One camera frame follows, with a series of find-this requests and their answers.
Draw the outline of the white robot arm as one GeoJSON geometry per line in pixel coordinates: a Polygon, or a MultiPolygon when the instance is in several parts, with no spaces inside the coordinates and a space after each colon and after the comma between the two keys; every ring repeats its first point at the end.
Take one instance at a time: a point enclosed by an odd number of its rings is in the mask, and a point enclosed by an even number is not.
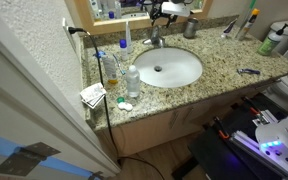
{"type": "Polygon", "coordinates": [[[288,173],[288,117],[277,121],[265,116],[264,122],[257,123],[255,137],[252,140],[242,131],[236,131],[230,140],[278,171],[288,173]]]}

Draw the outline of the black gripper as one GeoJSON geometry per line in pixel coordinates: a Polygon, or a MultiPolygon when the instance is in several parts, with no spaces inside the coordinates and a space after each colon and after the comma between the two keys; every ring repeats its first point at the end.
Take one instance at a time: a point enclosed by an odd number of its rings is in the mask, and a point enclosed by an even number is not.
{"type": "Polygon", "coordinates": [[[151,25],[155,24],[155,21],[159,18],[167,18],[168,21],[166,23],[167,26],[170,26],[172,23],[175,23],[178,16],[172,14],[166,14],[162,12],[162,3],[154,1],[152,3],[152,9],[149,13],[151,19],[151,25]]]}

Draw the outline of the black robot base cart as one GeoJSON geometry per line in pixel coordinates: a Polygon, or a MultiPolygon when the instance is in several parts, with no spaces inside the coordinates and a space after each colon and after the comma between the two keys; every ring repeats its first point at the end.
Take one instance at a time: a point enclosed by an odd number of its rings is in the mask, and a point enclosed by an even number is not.
{"type": "Polygon", "coordinates": [[[172,172],[175,180],[182,180],[198,165],[209,180],[288,180],[288,173],[278,171],[230,140],[236,131],[256,140],[257,123],[264,122],[265,116],[277,121],[288,116],[277,119],[275,114],[281,108],[269,99],[265,101],[267,109],[260,109],[254,98],[244,96],[242,100],[244,103],[231,116],[225,121],[215,118],[215,124],[207,126],[205,132],[188,145],[191,156],[172,172]]]}

